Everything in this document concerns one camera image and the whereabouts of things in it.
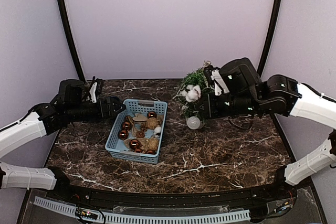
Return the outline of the small green christmas tree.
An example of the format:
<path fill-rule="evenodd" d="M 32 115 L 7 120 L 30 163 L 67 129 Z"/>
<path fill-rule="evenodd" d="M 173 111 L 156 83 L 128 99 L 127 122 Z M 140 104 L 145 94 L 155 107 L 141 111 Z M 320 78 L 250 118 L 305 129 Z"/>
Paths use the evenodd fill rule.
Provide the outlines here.
<path fill-rule="evenodd" d="M 202 95 L 212 92 L 212 88 L 208 85 L 204 75 L 204 68 L 198 68 L 195 71 L 188 73 L 180 83 L 177 94 L 173 99 L 180 104 L 181 114 L 185 118 L 195 116 L 201 121 L 205 121 L 205 116 L 196 108 L 201 101 Z"/>

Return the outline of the white woven ball light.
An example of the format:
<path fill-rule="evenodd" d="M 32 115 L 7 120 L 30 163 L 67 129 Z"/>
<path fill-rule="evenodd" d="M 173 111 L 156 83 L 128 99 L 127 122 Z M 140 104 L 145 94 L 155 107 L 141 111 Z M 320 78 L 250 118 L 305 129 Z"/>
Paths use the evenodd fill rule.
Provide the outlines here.
<path fill-rule="evenodd" d="M 186 123 L 187 123 L 187 126 L 191 129 L 191 130 L 196 130 L 196 127 L 195 127 L 195 121 L 196 121 L 196 118 L 195 116 L 191 116 L 189 117 L 187 120 L 186 120 Z"/>

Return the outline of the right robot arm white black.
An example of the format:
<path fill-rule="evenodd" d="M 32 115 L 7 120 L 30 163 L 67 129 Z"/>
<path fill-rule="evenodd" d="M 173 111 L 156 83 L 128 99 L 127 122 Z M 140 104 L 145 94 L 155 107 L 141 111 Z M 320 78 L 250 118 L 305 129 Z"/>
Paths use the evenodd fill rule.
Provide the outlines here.
<path fill-rule="evenodd" d="M 262 81 L 248 58 L 233 60 L 221 68 L 209 65 L 204 74 L 215 88 L 197 103 L 196 110 L 204 119 L 280 114 L 335 128 L 334 99 L 281 74 Z"/>

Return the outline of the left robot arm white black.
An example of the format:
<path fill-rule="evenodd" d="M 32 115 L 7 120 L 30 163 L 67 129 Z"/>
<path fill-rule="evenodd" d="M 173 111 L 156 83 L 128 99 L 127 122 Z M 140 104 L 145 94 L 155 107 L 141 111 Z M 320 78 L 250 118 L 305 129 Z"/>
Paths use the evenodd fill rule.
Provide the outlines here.
<path fill-rule="evenodd" d="M 60 82 L 58 94 L 40 103 L 21 119 L 1 129 L 1 157 L 70 123 L 115 119 L 125 110 L 117 97 L 100 98 L 104 81 L 94 78 L 90 86 L 76 79 Z M 37 188 L 53 190 L 63 201 L 74 197 L 69 178 L 57 167 L 31 168 L 1 162 L 1 189 Z"/>

